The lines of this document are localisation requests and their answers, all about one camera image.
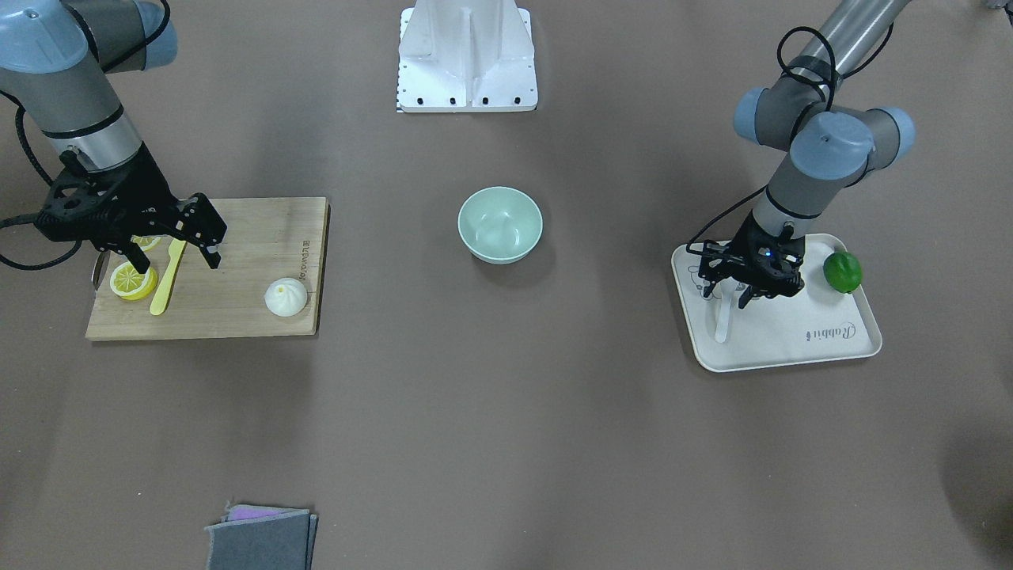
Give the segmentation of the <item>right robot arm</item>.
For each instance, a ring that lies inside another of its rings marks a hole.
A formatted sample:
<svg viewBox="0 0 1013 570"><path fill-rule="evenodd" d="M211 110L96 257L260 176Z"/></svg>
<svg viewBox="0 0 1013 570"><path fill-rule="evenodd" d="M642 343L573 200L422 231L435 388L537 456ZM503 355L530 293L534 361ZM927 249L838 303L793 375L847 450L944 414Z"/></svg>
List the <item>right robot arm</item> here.
<svg viewBox="0 0 1013 570"><path fill-rule="evenodd" d="M29 223L49 241L89 241L125 256L141 273L140 237L194 245L221 262L227 226L197 192L180 199L116 97L108 75L170 64L178 39L165 1L4 1L2 94L32 118L63 170Z"/></svg>

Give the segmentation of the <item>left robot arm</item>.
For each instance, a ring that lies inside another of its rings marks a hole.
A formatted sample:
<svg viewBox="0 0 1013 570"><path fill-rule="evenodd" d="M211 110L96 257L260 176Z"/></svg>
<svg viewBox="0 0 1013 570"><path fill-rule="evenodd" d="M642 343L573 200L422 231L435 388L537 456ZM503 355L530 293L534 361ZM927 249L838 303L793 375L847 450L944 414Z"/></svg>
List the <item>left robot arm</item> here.
<svg viewBox="0 0 1013 570"><path fill-rule="evenodd" d="M778 55L780 77L750 90L738 102L734 129L741 137L782 150L785 158L737 233L724 245L703 241L703 296L727 279L745 286L738 305L757 297L792 297L804 286L801 264L806 235L843 188L885 169L916 140L907 112L879 107L858 111L838 105L844 81L886 46L905 1L843 1L810 35L796 57Z"/></svg>

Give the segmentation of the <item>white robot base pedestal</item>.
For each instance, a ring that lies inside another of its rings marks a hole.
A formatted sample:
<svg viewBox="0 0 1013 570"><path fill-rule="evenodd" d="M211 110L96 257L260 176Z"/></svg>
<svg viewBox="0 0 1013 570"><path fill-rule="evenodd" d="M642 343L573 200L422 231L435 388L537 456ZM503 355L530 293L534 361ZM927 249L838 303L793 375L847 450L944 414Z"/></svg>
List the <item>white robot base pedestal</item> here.
<svg viewBox="0 0 1013 570"><path fill-rule="evenodd" d="M537 108L531 14L516 2L417 1L399 23L398 112Z"/></svg>

